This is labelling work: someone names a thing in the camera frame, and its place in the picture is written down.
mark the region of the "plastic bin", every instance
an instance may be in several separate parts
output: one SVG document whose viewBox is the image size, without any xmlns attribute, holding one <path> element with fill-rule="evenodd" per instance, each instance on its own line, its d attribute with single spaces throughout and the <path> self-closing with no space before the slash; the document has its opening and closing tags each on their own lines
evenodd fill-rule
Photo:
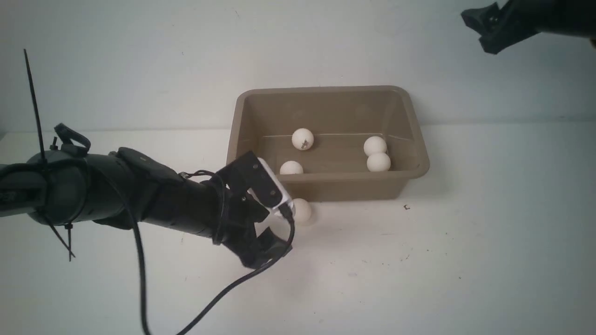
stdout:
<svg viewBox="0 0 596 335">
<path fill-rule="evenodd" d="M 313 147 L 292 146 L 296 129 L 315 135 Z M 369 172 L 364 142 L 387 142 L 391 170 Z M 278 175 L 293 198 L 307 201 L 396 198 L 410 179 L 429 169 L 409 94 L 395 86 L 255 89 L 238 97 L 228 163 L 252 150 L 279 173 L 288 160 L 301 175 Z"/>
</svg>

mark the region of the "ball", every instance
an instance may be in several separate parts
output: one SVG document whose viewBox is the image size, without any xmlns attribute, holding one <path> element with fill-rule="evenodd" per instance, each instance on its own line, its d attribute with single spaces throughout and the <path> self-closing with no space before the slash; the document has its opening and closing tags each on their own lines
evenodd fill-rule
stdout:
<svg viewBox="0 0 596 335">
<path fill-rule="evenodd" d="M 300 175 L 304 173 L 302 165 L 293 160 L 285 162 L 280 168 L 280 175 Z"/>
<path fill-rule="evenodd" d="M 294 199 L 294 221 L 306 222 L 311 218 L 312 209 L 308 201 L 304 199 Z"/>
<path fill-rule="evenodd" d="M 311 131 L 306 128 L 300 128 L 292 135 L 292 144 L 298 150 L 308 150 L 315 142 L 315 137 Z"/>
<path fill-rule="evenodd" d="M 389 171 L 391 159 L 386 153 L 377 153 L 369 156 L 367 167 L 370 172 Z"/>
<path fill-rule="evenodd" d="M 379 136 L 373 136 L 364 142 L 364 153 L 370 157 L 372 154 L 387 152 L 387 143 Z"/>
</svg>

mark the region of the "ball with marking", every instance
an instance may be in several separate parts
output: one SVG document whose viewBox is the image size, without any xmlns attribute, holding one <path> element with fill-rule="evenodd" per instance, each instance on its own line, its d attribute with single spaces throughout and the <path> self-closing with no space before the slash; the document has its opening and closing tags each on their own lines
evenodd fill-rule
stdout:
<svg viewBox="0 0 596 335">
<path fill-rule="evenodd" d="M 292 135 L 292 144 L 294 145 L 294 148 L 298 150 L 308 150 L 312 147 L 314 142 L 315 136 L 306 128 L 300 128 Z"/>
</svg>

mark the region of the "robotic arm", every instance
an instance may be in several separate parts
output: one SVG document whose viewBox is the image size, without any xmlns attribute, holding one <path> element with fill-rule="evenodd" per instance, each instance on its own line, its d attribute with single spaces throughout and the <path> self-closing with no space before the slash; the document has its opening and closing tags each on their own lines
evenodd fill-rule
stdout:
<svg viewBox="0 0 596 335">
<path fill-rule="evenodd" d="M 260 268 L 285 252 L 285 241 L 270 229 L 256 236 L 254 223 L 269 215 L 266 207 L 291 206 L 291 200 L 252 152 L 210 180 L 194 182 L 187 178 L 195 174 L 177 174 L 133 149 L 89 154 L 91 143 L 83 135 L 63 124 L 55 131 L 63 144 L 58 149 L 54 138 L 44 152 L 46 163 L 37 154 L 26 164 L 0 166 L 0 216 L 26 213 L 44 225 L 94 221 L 132 229 L 120 192 L 138 221 L 211 238 L 248 268 Z"/>
<path fill-rule="evenodd" d="M 465 10 L 464 23 L 479 33 L 485 52 L 503 49 L 538 33 L 556 33 L 596 40 L 594 0 L 509 0 L 503 8 L 494 4 Z"/>
</svg>

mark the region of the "white wall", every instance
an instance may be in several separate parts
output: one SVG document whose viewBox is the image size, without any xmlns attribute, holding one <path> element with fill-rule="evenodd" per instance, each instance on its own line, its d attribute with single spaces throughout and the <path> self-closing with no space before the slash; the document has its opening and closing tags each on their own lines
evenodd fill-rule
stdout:
<svg viewBox="0 0 596 335">
<path fill-rule="evenodd" d="M 253 88 L 398 85 L 423 123 L 596 119 L 596 50 L 541 35 L 495 57 L 460 12 L 492 0 L 8 1 L 0 131 L 228 128 Z"/>
</svg>

